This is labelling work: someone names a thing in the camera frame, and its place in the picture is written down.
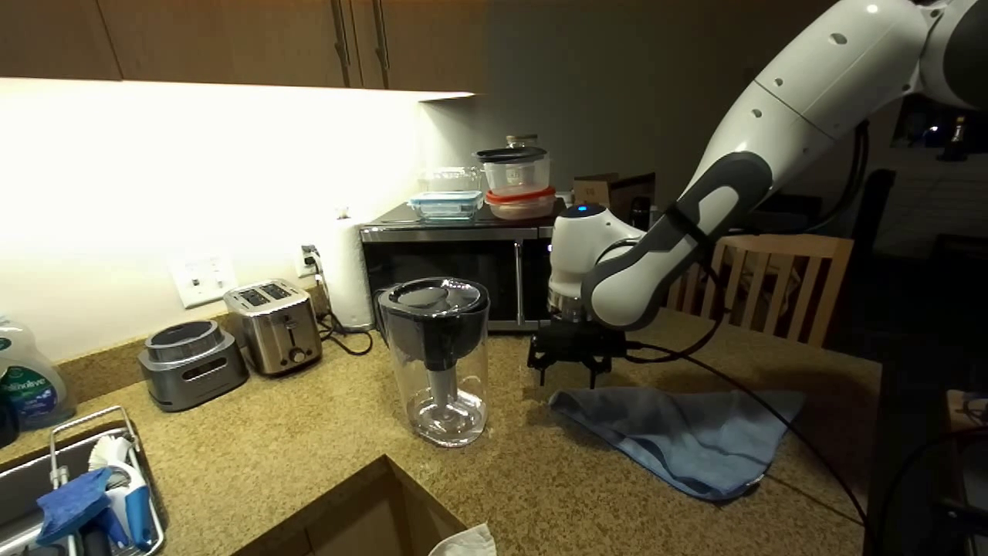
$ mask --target towel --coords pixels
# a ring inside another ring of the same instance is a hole
[[[429,556],[498,556],[498,545],[487,522],[482,522],[439,541]]]
[[[783,421],[801,392],[760,392]],[[741,392],[664,395],[612,386],[556,392],[549,408],[595,433],[691,498],[726,504],[747,494],[775,461],[783,422]]]
[[[101,510],[109,510],[105,481],[109,481],[109,470],[94,470],[37,498],[37,507],[43,512],[37,541],[58,545],[61,538],[91,522]]]

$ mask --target cable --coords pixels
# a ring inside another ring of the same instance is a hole
[[[747,388],[741,381],[716,372],[714,366],[695,359],[695,356],[686,356],[686,352],[675,352],[675,350],[665,350],[665,346],[653,346],[653,344],[642,344],[642,350],[653,350],[653,352],[671,352],[671,356],[678,356],[686,362],[691,362],[695,367],[705,367],[707,375],[714,375],[716,381],[734,386],[737,392],[744,392],[747,399],[752,399],[755,405],[762,405],[787,433],[794,433],[806,447],[810,453],[834,476],[834,481],[840,485],[840,491],[848,498],[848,504],[855,507],[858,512],[858,526],[863,527],[870,547],[877,547],[877,530],[860,507],[860,502],[855,498],[855,491],[848,489],[848,481],[840,476],[840,470],[834,466],[834,461],[796,425],[789,422],[783,413],[778,413],[762,395],[755,395],[752,388]]]
[[[711,258],[711,251],[707,251],[705,259],[700,259],[700,272],[705,272],[707,282],[714,282],[714,292],[716,292],[716,297],[714,297],[714,324],[707,329],[707,334],[705,334],[700,339],[695,339],[691,346],[686,346],[686,350],[653,350],[650,344],[637,344],[637,339],[629,339],[627,350],[624,350],[624,359],[627,359],[627,362],[631,362],[631,366],[675,362],[675,359],[687,359],[687,356],[700,352],[700,350],[714,339],[714,334],[720,331],[720,324],[726,322],[726,315],[729,315],[731,308],[726,306],[726,282],[721,282],[721,275],[711,265],[707,258]],[[650,352],[665,352],[665,356],[659,356],[659,359],[639,359],[639,356],[631,356],[629,350],[650,350]]]
[[[893,473],[893,479],[889,479],[889,489],[885,489],[885,494],[882,494],[882,502],[878,502],[878,512],[877,512],[877,553],[882,553],[882,547],[878,547],[878,541],[882,541],[882,533],[885,533],[885,526],[889,526],[889,510],[893,510],[893,502],[896,502],[896,494],[898,494],[898,489],[901,489],[901,481],[904,481],[904,476],[912,470],[912,462],[927,453],[927,451],[932,451],[932,447],[939,447],[939,444],[943,444],[943,443],[988,443],[988,425],[968,425],[968,429],[952,429],[952,433],[942,433],[942,435],[932,435],[932,440],[927,440],[923,444],[916,444],[912,451],[907,451],[907,458],[898,462],[898,470]]]
[[[835,203],[823,215],[818,215],[816,223],[801,227],[798,228],[801,234],[823,228],[827,223],[835,219],[835,212],[841,212],[858,197],[858,193],[863,189],[868,157],[870,157],[870,132],[868,132],[868,120],[860,120],[855,126],[855,150],[851,150],[851,165],[848,165],[848,172],[846,172],[841,194],[835,197]]]
[[[840,516],[840,519],[846,519],[846,522],[860,527],[858,516],[848,516],[841,507],[835,507],[834,502],[818,498],[812,489],[801,489],[801,485],[783,479],[783,476],[766,476],[766,481],[783,485],[783,489],[796,491],[798,498],[810,498],[812,504],[823,507],[827,512],[834,512],[834,516]]]
[[[351,350],[339,338],[362,334],[367,338],[367,346]],[[342,322],[327,308],[327,315],[319,318],[319,338],[336,344],[344,356],[362,359],[374,350],[374,334],[367,329],[342,329]]]

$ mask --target box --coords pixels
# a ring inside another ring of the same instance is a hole
[[[617,219],[639,227],[639,228],[649,228],[649,206],[653,203],[653,172],[573,175],[572,202],[608,206]]]

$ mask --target toaster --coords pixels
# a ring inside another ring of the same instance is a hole
[[[229,292],[226,306],[243,338],[247,367],[257,375],[286,375],[322,359],[322,338],[305,292],[268,282]]]

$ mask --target wooden cabinet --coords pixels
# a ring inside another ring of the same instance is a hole
[[[0,75],[475,90],[485,0],[0,0]]]
[[[479,90],[485,0],[351,0],[359,86]]]
[[[98,0],[128,80],[342,86],[336,0]]]
[[[0,77],[116,80],[94,0],[0,0]]]

